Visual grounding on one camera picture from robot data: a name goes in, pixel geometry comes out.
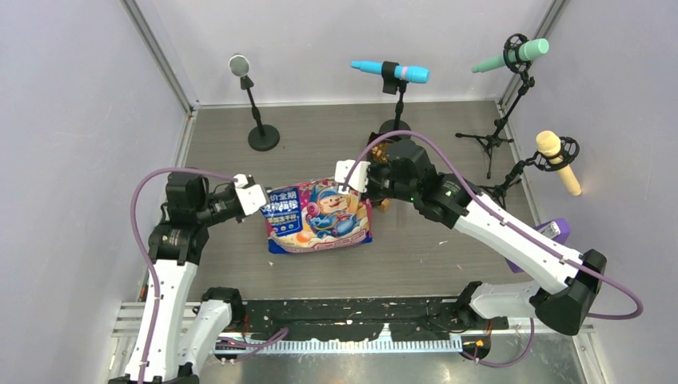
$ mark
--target blue microphone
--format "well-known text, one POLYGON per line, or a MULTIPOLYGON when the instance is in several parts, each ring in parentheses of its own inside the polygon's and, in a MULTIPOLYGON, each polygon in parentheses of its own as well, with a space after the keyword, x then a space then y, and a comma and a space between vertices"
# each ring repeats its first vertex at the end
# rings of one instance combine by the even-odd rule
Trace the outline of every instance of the blue microphone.
MULTIPOLYGON (((351 68, 367 72, 368 74, 381 74, 380 62, 351 62, 351 68)), ((415 82, 418 84, 426 84, 429 82, 429 70, 420 66, 396 66, 396 78, 405 80, 406 82, 415 82)))

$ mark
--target blue label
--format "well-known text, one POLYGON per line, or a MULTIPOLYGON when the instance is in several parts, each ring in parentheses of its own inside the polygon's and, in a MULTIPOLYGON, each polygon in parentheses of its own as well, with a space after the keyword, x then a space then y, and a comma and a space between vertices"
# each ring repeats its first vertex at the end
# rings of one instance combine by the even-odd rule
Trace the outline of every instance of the blue label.
POLYGON ((297 187, 272 190, 269 193, 271 203, 261 208, 261 213, 269 221, 278 236, 294 234, 301 230, 301 204, 297 187))

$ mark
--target cartoon face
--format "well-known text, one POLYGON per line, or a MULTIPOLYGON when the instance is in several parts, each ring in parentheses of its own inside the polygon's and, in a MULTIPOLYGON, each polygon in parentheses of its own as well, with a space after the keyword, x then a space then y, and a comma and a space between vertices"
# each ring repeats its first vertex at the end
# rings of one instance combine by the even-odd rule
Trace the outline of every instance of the cartoon face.
POLYGON ((320 207, 320 212, 322 214, 331 214, 335 210, 347 210, 349 208, 349 202, 345 195, 335 194, 320 199, 318 201, 318 207, 320 207))

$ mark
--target worn black surface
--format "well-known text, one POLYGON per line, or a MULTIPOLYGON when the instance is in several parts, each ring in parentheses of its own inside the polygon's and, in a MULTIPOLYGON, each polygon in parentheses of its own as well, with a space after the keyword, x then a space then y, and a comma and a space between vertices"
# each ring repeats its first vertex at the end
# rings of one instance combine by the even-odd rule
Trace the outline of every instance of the worn black surface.
MULTIPOLYGON (((247 330, 265 340, 282 327, 285 340, 374 340, 385 323, 392 340, 447 340, 449 332, 469 329, 453 315, 453 297, 254 300, 246 303, 247 330)), ((483 330, 487 322, 475 324, 483 330)), ((493 319, 493 329, 507 329, 506 318, 493 319)))

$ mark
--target gray wood-grain tabletop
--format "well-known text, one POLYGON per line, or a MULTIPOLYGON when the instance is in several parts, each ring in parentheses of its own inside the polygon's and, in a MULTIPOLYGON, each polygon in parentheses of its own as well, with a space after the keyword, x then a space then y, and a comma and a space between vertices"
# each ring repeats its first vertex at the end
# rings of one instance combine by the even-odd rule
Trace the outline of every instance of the gray wood-grain tabletop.
MULTIPOLYGON (((280 144, 269 152, 247 145, 254 127, 249 108, 203 109, 197 116, 186 165, 224 174, 252 174, 277 187, 332 177, 337 160, 354 159, 369 133, 393 118, 393 104, 263 107, 265 124, 276 126, 280 144)), ((459 171, 478 185, 501 183, 514 164, 508 145, 495 149, 493 179, 487 158, 473 139, 456 132, 491 134, 498 117, 493 102, 405 103, 403 120, 440 146, 459 171)), ((447 171, 432 150, 439 171, 447 171)), ((532 224, 521 186, 507 198, 508 211, 532 224)), ((243 298, 355 298, 459 294, 468 282, 522 282, 489 247, 423 219, 408 203, 373 212, 370 244, 310 254, 270 254, 260 215, 210 228, 189 298, 211 286, 238 288, 243 298)))

